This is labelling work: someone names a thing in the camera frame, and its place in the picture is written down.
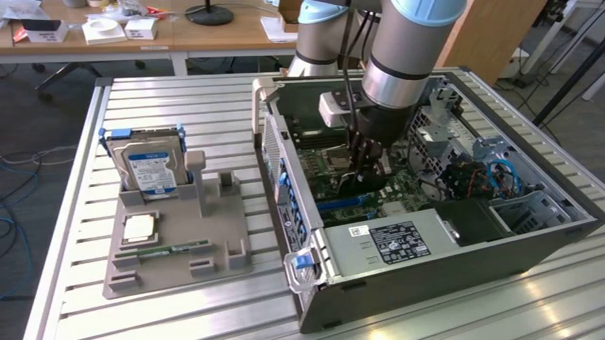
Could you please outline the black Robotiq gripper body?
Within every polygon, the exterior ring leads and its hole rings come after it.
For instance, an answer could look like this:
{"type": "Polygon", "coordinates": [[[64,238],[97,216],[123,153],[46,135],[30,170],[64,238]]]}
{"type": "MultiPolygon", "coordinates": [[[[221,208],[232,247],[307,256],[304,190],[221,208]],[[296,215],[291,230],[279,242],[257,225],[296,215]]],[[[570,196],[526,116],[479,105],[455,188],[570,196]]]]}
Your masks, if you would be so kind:
{"type": "Polygon", "coordinates": [[[391,109],[383,106],[366,106],[355,110],[347,124],[347,144],[351,149],[363,142],[388,149],[403,135],[408,119],[412,116],[412,106],[391,109]]]}

